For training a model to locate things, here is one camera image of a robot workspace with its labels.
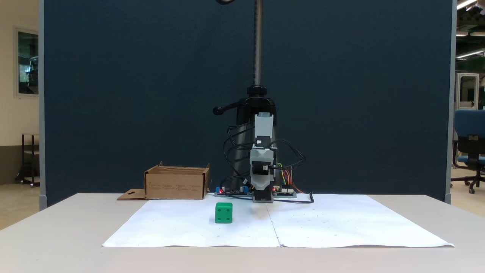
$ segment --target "green block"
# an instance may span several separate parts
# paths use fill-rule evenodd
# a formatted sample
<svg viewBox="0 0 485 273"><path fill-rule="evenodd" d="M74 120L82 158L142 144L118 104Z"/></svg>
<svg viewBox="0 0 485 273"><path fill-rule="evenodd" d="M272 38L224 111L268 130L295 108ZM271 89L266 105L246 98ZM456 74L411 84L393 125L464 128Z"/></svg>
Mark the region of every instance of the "green block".
<svg viewBox="0 0 485 273"><path fill-rule="evenodd" d="M232 203L215 204L215 222L232 223Z"/></svg>

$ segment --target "white table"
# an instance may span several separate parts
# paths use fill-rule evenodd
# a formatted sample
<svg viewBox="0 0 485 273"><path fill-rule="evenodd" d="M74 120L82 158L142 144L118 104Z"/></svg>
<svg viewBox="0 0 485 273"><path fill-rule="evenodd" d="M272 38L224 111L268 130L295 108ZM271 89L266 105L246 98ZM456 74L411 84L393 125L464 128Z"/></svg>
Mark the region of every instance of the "white table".
<svg viewBox="0 0 485 273"><path fill-rule="evenodd" d="M119 195L76 194L1 230L0 272L483 273L485 268L485 218L427 196L370 195L455 248L103 248L146 202L117 201Z"/></svg>

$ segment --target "office chair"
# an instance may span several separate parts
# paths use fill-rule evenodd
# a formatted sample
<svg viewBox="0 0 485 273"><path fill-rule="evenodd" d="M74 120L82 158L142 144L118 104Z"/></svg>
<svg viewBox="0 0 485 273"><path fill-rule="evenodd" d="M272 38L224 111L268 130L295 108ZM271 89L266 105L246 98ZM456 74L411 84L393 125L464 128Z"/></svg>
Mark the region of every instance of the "office chair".
<svg viewBox="0 0 485 273"><path fill-rule="evenodd" d="M460 169L474 170L477 173L475 176L452 178L452 182L465 181L465 185L470 186L468 192L475 193L473 186L476 185L479 188L480 181L485 181L485 177L480 175L480 171L485 166L485 156L480 156L485 154L485 110L456 110L454 125L458 140L453 140L453 165ZM458 157L458 162L465 163L466 167L456 163L457 150L468 153Z"/></svg>

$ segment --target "cardboard box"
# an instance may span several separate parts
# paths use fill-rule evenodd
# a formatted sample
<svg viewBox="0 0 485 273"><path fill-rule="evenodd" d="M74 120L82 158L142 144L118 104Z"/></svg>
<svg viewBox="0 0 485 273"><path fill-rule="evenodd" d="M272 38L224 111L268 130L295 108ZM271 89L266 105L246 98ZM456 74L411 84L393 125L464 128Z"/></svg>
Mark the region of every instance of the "cardboard box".
<svg viewBox="0 0 485 273"><path fill-rule="evenodd" d="M202 200L209 187L210 165L205 168L160 165L145 171L144 188L130 189L118 200Z"/></svg>

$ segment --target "white paper sheet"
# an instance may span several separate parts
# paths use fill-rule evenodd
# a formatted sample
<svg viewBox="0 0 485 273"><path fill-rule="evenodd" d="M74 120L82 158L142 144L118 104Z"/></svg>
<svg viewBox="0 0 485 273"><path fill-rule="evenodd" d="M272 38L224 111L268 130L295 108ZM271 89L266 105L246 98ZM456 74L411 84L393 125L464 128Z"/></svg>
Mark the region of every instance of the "white paper sheet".
<svg viewBox="0 0 485 273"><path fill-rule="evenodd" d="M313 204L150 200L105 247L241 246L437 247L452 245L366 195L314 194ZM299 194L299 200L308 200ZM214 222L215 204L233 203L233 223Z"/></svg>
<svg viewBox="0 0 485 273"><path fill-rule="evenodd" d="M233 222L215 223L215 204L233 204ZM266 204L208 195L204 200L150 200L105 247L278 247Z"/></svg>
<svg viewBox="0 0 485 273"><path fill-rule="evenodd" d="M453 246L366 195L313 197L311 205L267 204L282 246ZM301 194L298 199L309 200Z"/></svg>

